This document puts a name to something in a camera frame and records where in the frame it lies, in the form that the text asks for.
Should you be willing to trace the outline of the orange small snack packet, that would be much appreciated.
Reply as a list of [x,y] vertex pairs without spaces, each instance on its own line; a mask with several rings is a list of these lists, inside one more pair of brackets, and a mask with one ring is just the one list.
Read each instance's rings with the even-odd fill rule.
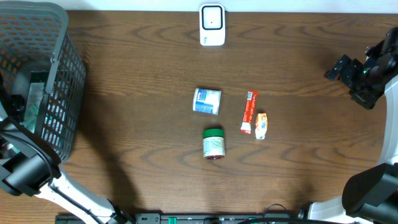
[[268,117],[266,113],[258,113],[255,123],[255,137],[256,139],[265,139],[268,129]]

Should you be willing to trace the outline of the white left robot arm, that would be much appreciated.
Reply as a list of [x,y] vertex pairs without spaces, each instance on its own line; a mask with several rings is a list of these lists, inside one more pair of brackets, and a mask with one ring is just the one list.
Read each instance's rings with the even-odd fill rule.
[[4,87],[1,105],[6,114],[1,121],[1,137],[19,150],[1,166],[3,190],[14,196],[26,194],[56,203],[85,223],[135,223],[112,202],[69,178],[51,145],[20,125],[20,109]]

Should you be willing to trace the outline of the white blue round tub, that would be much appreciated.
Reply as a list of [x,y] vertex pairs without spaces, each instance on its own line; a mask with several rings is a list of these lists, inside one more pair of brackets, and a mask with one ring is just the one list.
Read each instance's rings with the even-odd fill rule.
[[218,115],[221,91],[196,88],[193,95],[192,110],[200,113]]

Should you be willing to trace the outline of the green wipes large package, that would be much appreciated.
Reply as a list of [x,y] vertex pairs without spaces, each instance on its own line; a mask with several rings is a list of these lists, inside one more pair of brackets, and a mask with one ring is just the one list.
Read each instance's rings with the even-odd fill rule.
[[24,122],[22,125],[32,133],[35,132],[39,107],[44,95],[48,76],[49,72],[44,70],[31,72]]

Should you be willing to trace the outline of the red snack stick packet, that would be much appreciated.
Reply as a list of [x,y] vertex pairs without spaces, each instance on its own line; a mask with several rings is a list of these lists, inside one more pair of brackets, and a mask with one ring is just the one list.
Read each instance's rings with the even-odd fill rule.
[[249,90],[246,98],[246,106],[243,114],[243,122],[240,131],[244,134],[251,134],[251,122],[254,116],[258,91]]

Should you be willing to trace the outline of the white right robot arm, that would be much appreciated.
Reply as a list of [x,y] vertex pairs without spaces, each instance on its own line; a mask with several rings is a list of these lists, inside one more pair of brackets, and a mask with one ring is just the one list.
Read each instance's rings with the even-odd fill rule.
[[397,28],[365,51],[366,61],[343,55],[325,73],[349,88],[367,110],[386,97],[386,125],[377,165],[352,176],[340,197],[312,203],[304,218],[328,223],[397,223]]

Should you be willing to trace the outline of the green lid jar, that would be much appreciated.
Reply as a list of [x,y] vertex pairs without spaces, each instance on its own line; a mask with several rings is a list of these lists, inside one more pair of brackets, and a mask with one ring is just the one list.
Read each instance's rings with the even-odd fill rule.
[[203,157],[217,160],[225,156],[224,131],[219,128],[203,131]]

